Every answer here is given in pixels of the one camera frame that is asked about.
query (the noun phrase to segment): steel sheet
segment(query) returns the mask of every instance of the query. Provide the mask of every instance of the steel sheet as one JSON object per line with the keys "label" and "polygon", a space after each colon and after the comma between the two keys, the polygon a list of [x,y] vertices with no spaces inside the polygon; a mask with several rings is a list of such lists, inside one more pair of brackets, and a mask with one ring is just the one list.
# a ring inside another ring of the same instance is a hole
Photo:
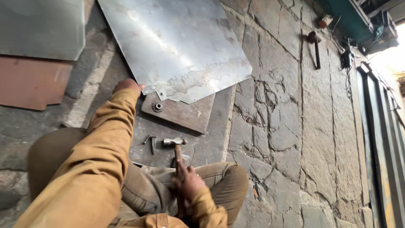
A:
{"label": "steel sheet", "polygon": [[0,0],[0,54],[77,60],[83,0]]}
{"label": "steel sheet", "polygon": [[218,0],[98,0],[143,94],[193,103],[252,67]]}

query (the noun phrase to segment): metal frame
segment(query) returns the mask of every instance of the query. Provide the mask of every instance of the metal frame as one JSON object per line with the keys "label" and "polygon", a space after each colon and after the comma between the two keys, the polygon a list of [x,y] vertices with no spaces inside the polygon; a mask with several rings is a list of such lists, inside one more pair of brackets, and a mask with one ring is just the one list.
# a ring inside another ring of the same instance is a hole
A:
{"label": "metal frame", "polygon": [[405,224],[405,141],[390,88],[363,63],[358,70],[367,179],[375,227]]}

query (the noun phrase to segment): brown pants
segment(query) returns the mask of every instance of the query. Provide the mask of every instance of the brown pants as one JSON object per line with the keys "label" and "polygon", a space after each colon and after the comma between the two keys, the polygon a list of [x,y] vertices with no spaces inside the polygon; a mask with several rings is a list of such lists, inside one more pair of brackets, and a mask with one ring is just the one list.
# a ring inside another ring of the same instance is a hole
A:
{"label": "brown pants", "polygon": [[[42,136],[32,145],[28,155],[28,181],[31,199],[34,200],[48,185],[56,170],[71,155],[72,148],[85,137],[86,129],[64,128]],[[196,168],[196,173],[210,188],[214,202],[224,206],[228,224],[232,225],[245,199],[248,186],[246,171],[230,162],[219,162]],[[177,214],[175,186],[172,178],[175,169],[138,166],[129,162],[128,172],[122,187],[119,215],[132,216],[166,213]]]}

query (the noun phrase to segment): sleeve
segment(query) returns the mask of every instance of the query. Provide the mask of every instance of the sleeve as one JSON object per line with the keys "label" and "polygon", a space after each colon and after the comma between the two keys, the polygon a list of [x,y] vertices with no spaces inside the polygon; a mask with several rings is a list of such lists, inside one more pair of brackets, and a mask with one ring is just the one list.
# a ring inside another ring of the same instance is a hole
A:
{"label": "sleeve", "polygon": [[97,109],[87,136],[14,227],[108,226],[121,201],[137,98],[122,89]]}
{"label": "sleeve", "polygon": [[201,228],[226,228],[228,214],[223,206],[216,206],[208,187],[195,191],[191,198],[193,220],[198,221]]}

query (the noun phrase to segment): wooden hammer handle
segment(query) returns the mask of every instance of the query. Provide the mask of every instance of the wooden hammer handle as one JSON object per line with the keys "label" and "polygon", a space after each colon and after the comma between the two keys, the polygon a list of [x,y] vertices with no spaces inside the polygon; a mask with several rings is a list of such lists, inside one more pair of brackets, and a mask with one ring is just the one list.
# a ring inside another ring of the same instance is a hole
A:
{"label": "wooden hammer handle", "polygon": [[[175,159],[183,163],[181,145],[175,147]],[[182,181],[183,175],[181,174],[180,167],[176,162],[176,176]],[[180,191],[177,191],[177,210],[179,212],[178,217],[184,218],[186,216],[186,208],[184,206],[184,196]]]}

